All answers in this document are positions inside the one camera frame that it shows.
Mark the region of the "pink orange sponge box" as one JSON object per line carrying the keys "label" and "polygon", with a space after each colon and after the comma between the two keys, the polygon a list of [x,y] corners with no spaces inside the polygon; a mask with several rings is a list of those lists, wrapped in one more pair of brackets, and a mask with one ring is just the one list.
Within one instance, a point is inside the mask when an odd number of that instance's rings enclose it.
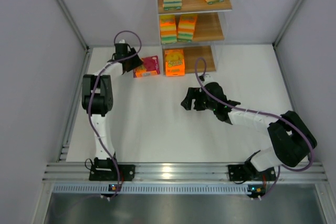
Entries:
{"label": "pink orange sponge box", "polygon": [[141,58],[142,65],[133,70],[133,77],[148,77],[160,74],[159,58],[158,56],[150,56]]}

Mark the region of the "orange scrub box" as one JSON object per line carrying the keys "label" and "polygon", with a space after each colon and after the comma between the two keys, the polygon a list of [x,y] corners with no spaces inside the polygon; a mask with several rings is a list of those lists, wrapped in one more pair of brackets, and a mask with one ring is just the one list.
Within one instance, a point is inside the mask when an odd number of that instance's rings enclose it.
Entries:
{"label": "orange scrub box", "polygon": [[164,70],[167,77],[185,75],[183,49],[170,49],[164,51]]}

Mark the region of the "orange green sponge pack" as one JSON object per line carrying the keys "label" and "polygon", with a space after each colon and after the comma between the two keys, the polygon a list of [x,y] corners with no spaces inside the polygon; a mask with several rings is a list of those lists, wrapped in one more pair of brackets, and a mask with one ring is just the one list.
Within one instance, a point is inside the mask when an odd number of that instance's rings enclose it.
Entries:
{"label": "orange green sponge pack", "polygon": [[182,14],[177,27],[177,41],[193,40],[197,23],[197,14]]}

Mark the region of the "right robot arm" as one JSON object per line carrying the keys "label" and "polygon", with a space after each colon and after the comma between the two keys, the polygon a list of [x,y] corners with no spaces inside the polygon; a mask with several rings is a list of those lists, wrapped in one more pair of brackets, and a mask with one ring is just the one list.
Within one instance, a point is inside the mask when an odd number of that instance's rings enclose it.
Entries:
{"label": "right robot arm", "polygon": [[294,111],[274,115],[244,109],[240,102],[227,99],[217,82],[188,88],[181,106],[187,111],[210,110],[221,122],[245,126],[265,135],[270,146],[253,153],[245,161],[250,171],[263,172],[281,165],[293,170],[304,158],[314,158],[317,141]]}

